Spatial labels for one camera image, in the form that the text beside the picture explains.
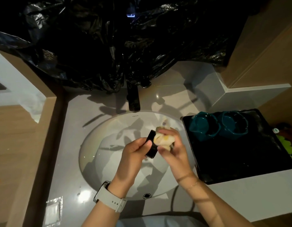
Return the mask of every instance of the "sink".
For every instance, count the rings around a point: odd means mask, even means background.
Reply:
[[[150,111],[125,113],[114,116],[95,127],[85,138],[79,152],[79,165],[86,182],[98,190],[106,180],[111,181],[117,171],[126,144],[147,137],[151,130],[167,117],[170,126],[177,129],[186,146],[190,166],[195,165],[189,141],[182,122],[165,114]],[[128,200],[142,200],[159,196],[176,187],[171,169],[159,153],[153,159],[142,162]]]

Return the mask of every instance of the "blue ceramic cup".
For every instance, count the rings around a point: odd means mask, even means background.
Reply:
[[[224,111],[218,120],[222,125],[220,136],[236,140],[248,133],[248,121],[239,112]]]
[[[213,114],[199,112],[191,118],[189,131],[193,132],[199,141],[214,138],[220,131],[221,126]]]

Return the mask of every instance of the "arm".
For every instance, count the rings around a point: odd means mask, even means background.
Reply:
[[[152,142],[144,144],[146,138],[137,139],[127,144],[122,152],[122,158],[108,190],[119,198],[125,198],[130,187],[134,184],[137,173],[141,169],[142,160],[150,150]],[[94,206],[82,227],[114,227],[120,213],[116,213],[101,201]]]
[[[254,227],[196,177],[189,166],[186,148],[182,144],[178,131],[162,129],[159,132],[175,137],[174,148],[171,152],[162,147],[158,147],[158,151],[170,165],[177,182],[193,199],[208,225],[210,227]]]

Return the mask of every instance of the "forearm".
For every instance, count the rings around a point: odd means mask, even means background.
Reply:
[[[114,180],[110,183],[108,190],[119,198],[125,198],[128,192],[127,188],[120,188]],[[119,216],[120,213],[116,213],[115,210],[98,201],[82,227],[115,227]]]
[[[197,177],[189,177],[181,185],[192,197],[210,227],[253,227]]]

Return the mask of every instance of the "smartwatch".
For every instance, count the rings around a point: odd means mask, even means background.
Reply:
[[[118,198],[114,194],[110,193],[107,188],[111,182],[105,181],[100,187],[99,191],[95,195],[93,201],[97,203],[99,200],[104,203],[106,206],[115,210],[116,213],[122,212],[124,206],[127,202],[124,198]]]

